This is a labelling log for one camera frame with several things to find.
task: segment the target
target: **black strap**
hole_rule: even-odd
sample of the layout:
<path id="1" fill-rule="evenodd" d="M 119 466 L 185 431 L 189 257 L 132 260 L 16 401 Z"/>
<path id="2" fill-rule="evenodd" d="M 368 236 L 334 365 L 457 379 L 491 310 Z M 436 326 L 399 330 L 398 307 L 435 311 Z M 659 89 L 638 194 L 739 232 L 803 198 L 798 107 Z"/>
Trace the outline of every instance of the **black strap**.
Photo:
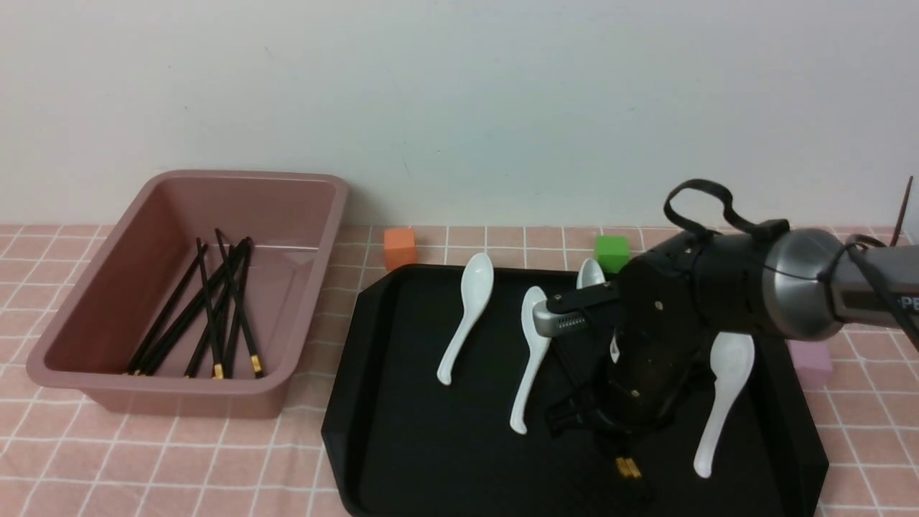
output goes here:
<path id="1" fill-rule="evenodd" d="M 675 189 L 670 191 L 670 194 L 667 196 L 667 201 L 664 202 L 664 215 L 666 215 L 668 221 L 676 224 L 680 228 L 683 228 L 700 240 L 710 238 L 714 235 L 714 232 L 702 224 L 699 224 L 691 219 L 687 219 L 679 213 L 676 213 L 674 207 L 670 205 L 670 201 L 676 197 L 676 194 L 679 194 L 683 190 L 687 189 L 698 190 L 699 192 L 708 194 L 709 196 L 721 201 L 721 204 L 724 205 L 724 220 L 735 229 L 748 234 L 755 240 L 774 240 L 790 229 L 789 222 L 785 219 L 774 219 L 762 222 L 760 224 L 753 224 L 746 219 L 743 219 L 733 209 L 732 204 L 734 202 L 734 196 L 731 194 L 730 190 L 719 183 L 715 183 L 714 181 L 697 178 L 684 181 L 683 183 L 680 183 Z"/>

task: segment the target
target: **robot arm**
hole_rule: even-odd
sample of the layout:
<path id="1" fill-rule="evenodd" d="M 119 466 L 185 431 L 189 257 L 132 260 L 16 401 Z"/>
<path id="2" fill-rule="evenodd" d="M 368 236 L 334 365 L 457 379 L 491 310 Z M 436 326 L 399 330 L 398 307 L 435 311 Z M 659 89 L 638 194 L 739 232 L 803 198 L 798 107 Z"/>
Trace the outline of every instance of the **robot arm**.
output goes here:
<path id="1" fill-rule="evenodd" d="M 673 213 L 669 200 L 690 183 L 716 192 L 742 232 L 717 234 Z M 820 229 L 750 224 L 730 202 L 720 185 L 687 182 L 664 207 L 686 231 L 631 260 L 614 281 L 536 307 L 537 330 L 550 337 L 589 327 L 591 310 L 602 304 L 619 304 L 624 314 L 615 328 L 618 356 L 607 356 L 590 383 L 550 409 L 553 432 L 652 430 L 690 371 L 707 364 L 721 332 L 815 341 L 843 324 L 865 323 L 902 327 L 919 341 L 919 270 L 912 269 L 919 247 L 852 249 L 855 242 Z"/>
<path id="2" fill-rule="evenodd" d="M 865 256 L 887 279 L 888 288 L 903 311 L 919 323 L 919 247 L 880 247 L 869 249 Z M 842 322 L 900 328 L 891 311 L 848 258 L 836 266 L 830 280 L 830 301 L 836 318 Z"/>

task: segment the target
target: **green cube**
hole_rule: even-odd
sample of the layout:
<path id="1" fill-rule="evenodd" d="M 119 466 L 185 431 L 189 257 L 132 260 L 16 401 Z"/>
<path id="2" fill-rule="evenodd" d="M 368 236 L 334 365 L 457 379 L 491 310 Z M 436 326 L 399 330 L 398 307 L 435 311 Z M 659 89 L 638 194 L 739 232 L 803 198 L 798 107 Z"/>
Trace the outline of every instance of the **green cube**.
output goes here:
<path id="1" fill-rule="evenodd" d="M 618 273 L 629 261 L 629 240 L 625 236 L 596 236 L 594 255 L 604 273 Z"/>

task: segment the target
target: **white wall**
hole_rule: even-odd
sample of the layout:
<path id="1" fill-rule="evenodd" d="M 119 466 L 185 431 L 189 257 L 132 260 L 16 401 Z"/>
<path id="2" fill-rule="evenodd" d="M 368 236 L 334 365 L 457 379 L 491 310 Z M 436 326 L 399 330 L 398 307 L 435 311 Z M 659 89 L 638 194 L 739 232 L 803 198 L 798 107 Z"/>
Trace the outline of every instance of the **white wall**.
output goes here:
<path id="1" fill-rule="evenodd" d="M 750 218 L 893 224 L 917 49 L 915 0 L 10 0 L 0 220 L 217 167 L 339 175 L 354 222 L 660 224 L 705 177 Z"/>

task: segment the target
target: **orange cube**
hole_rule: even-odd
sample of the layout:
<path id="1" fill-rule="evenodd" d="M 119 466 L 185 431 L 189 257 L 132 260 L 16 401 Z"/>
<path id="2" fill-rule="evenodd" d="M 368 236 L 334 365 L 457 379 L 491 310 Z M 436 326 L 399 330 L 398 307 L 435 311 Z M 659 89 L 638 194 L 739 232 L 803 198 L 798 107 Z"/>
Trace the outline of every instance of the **orange cube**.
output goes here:
<path id="1" fill-rule="evenodd" d="M 418 261 L 412 228 L 389 228 L 383 233 L 383 257 L 389 271 Z"/>

